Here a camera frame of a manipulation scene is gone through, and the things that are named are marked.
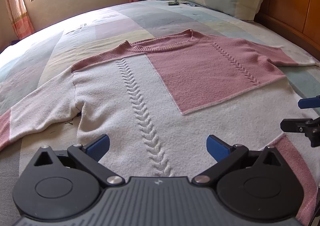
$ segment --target sweater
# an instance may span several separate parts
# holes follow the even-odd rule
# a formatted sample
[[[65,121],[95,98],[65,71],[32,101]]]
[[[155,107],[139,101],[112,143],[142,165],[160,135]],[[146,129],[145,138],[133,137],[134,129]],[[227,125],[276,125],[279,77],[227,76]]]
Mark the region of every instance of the sweater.
[[[193,30],[125,41],[76,62],[0,116],[0,150],[79,112],[77,141],[108,134],[100,163],[126,179],[192,178],[215,164],[205,148],[209,134],[252,150],[285,145],[279,149],[287,162],[307,179],[307,220],[319,155],[306,151],[303,134],[283,135],[279,127],[283,118],[316,118],[297,107],[299,96],[276,67],[299,64],[280,48]]]

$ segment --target blue gripper pad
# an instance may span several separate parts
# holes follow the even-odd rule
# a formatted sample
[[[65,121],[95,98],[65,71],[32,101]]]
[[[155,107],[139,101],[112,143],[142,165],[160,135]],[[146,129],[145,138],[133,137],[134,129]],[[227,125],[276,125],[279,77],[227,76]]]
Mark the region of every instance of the blue gripper pad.
[[[99,161],[110,148],[110,139],[107,135],[101,135],[93,142],[84,146],[85,153],[95,161]]]
[[[207,138],[207,151],[217,161],[221,161],[231,153],[232,146],[223,142],[214,135]]]
[[[298,107],[301,109],[305,108],[320,108],[320,96],[315,98],[305,98],[298,102]]]

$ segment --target headboard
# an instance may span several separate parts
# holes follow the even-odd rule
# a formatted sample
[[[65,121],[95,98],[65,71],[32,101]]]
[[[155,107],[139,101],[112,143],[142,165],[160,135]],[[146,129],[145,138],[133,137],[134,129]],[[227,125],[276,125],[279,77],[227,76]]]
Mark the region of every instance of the headboard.
[[[320,60],[320,0],[263,0],[254,20]]]

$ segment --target white logo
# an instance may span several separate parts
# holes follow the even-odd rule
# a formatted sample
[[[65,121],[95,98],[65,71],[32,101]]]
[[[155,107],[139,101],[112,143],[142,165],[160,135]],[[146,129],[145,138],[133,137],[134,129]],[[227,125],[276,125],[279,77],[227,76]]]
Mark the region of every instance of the white logo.
[[[155,184],[160,185],[163,183],[163,181],[161,181],[160,179],[158,179],[157,181],[154,181]]]

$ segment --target sweater neckline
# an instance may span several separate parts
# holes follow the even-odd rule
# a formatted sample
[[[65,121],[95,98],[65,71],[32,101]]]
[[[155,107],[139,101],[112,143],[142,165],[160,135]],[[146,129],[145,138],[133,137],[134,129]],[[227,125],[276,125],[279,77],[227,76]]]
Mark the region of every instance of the sweater neckline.
[[[150,44],[150,43],[153,43],[153,44],[160,43],[161,44],[161,42],[164,40],[168,41],[168,38],[169,39],[172,38],[172,41],[174,42],[175,38],[181,37],[181,36],[185,36],[185,37],[183,37],[184,40],[181,42],[176,42],[176,43],[169,44],[169,45],[160,45],[160,46],[156,46],[156,47],[149,47],[148,46],[148,44]],[[197,43],[202,36],[203,35],[200,32],[196,32],[194,30],[188,29],[188,30],[185,30],[181,33],[171,34],[171,35],[162,36],[159,38],[148,39],[148,40],[143,40],[143,41],[137,41],[137,42],[133,42],[133,43],[129,43],[128,41],[125,41],[124,43],[120,44],[120,47],[124,50],[134,51],[134,52],[162,52],[162,51],[182,49],[182,48],[192,46],[195,43]]]

